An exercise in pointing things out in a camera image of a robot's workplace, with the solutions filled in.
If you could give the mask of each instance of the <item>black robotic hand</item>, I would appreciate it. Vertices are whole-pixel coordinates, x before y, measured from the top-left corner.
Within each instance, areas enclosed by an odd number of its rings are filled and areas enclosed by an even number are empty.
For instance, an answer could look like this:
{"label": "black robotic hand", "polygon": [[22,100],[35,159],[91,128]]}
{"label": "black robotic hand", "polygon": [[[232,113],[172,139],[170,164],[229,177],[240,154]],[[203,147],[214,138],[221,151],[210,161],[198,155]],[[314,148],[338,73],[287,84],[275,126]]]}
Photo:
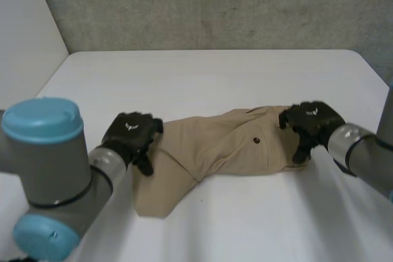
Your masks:
{"label": "black robotic hand", "polygon": [[279,114],[279,124],[281,129],[289,124],[299,134],[299,146],[292,161],[300,164],[310,158],[311,149],[317,145],[327,149],[330,136],[345,121],[324,102],[313,101],[294,104],[283,111]]}
{"label": "black robotic hand", "polygon": [[133,163],[142,174],[150,176],[154,171],[146,153],[156,133],[163,133],[161,119],[151,114],[120,113],[106,131],[101,146],[114,150],[126,165]]}

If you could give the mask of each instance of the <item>concrete wall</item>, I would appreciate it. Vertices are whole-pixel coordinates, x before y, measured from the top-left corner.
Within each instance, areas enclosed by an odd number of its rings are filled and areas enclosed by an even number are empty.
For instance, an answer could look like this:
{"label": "concrete wall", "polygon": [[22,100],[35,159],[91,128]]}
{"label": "concrete wall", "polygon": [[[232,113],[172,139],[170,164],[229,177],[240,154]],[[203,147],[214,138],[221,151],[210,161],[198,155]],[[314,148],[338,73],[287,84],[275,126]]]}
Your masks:
{"label": "concrete wall", "polygon": [[345,48],[388,81],[393,0],[47,0],[68,50]]}

